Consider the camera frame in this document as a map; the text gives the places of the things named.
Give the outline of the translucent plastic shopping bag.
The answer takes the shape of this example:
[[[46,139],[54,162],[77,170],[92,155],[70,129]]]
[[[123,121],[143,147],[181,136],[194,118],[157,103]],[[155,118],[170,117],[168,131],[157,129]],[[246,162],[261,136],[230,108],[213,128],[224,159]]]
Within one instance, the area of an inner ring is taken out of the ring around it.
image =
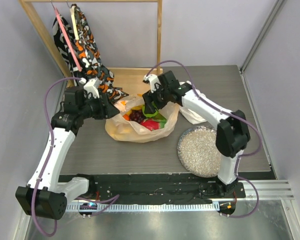
[[[131,108],[143,105],[144,100],[140,95],[129,95],[120,99],[115,106],[120,113],[105,122],[105,130],[110,137],[116,141],[147,143],[165,138],[175,129],[179,105],[169,102],[163,109],[158,112],[166,119],[164,128],[150,131],[135,121],[127,121],[123,115],[130,114]]]

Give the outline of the green fake watermelon ball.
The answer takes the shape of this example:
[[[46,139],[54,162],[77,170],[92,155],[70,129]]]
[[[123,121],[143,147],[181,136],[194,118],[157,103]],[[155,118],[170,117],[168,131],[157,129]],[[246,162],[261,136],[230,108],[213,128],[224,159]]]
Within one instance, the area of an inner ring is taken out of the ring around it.
[[[159,111],[153,105],[144,104],[142,112],[146,118],[153,118],[158,115]]]

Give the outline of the yellow fake banana bunch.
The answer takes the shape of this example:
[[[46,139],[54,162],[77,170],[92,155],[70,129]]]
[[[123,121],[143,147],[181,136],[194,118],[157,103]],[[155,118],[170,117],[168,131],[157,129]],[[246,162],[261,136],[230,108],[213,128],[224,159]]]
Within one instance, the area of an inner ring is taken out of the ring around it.
[[[143,109],[143,105],[138,105],[131,108],[132,111],[142,111],[142,109]]]

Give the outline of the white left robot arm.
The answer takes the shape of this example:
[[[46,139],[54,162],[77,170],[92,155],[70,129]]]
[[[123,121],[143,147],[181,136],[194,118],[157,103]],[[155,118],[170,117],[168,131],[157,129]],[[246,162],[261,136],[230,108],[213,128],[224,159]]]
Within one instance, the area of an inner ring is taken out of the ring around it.
[[[119,112],[106,93],[93,94],[79,86],[65,91],[63,109],[48,120],[52,132],[38,167],[26,186],[19,186],[15,192],[27,215],[60,220],[68,203],[78,197],[90,200],[96,195],[95,178],[88,174],[76,174],[59,186],[61,168],[85,119],[109,119]]]

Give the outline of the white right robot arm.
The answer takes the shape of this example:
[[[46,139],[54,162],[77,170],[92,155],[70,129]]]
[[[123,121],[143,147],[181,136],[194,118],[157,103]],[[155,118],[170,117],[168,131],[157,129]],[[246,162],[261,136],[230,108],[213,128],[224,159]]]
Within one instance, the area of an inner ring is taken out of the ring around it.
[[[197,113],[215,129],[215,146],[221,154],[215,190],[223,198],[232,194],[238,182],[237,160],[251,139],[245,114],[219,106],[204,97],[190,81],[180,83],[172,71],[146,74],[143,82],[150,86],[142,95],[146,114],[152,115],[168,103],[174,103]]]

